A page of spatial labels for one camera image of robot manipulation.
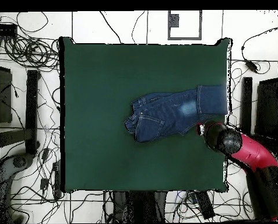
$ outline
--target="black frame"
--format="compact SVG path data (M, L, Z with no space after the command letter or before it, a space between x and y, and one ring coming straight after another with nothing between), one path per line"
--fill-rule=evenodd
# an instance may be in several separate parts
M199 36L198 37L171 37L172 15L168 10L168 40L201 40L202 39L202 10L199 11Z

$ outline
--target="black border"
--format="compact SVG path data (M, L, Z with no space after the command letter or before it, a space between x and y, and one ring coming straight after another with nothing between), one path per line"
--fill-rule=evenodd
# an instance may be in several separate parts
M61 167L60 169L60 190L65 191L65 67L64 67L64 41L63 37L59 38L59 68L60 68L60 153L61 153Z

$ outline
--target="green mat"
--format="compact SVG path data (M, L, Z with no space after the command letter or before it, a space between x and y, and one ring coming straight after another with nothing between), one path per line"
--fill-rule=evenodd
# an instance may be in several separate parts
M185 136L137 143L124 121L132 114L130 103L148 93L227 87L230 47L227 38L213 46L74 44L60 39L65 190L226 191L224 156L209 150L194 128ZM223 122L224 116L215 120Z

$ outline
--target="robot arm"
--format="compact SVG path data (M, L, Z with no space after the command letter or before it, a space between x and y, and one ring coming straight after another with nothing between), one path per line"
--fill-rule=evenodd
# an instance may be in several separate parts
M249 196L256 219L278 218L278 161L259 142L222 123L198 125L210 149L225 154L247 175Z

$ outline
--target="jeans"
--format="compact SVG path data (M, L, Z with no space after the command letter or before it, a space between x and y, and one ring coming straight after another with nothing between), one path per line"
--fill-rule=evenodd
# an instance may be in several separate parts
M151 93L131 103L133 114L124 122L137 142L186 134L199 122L226 115L226 86L198 86L180 93Z

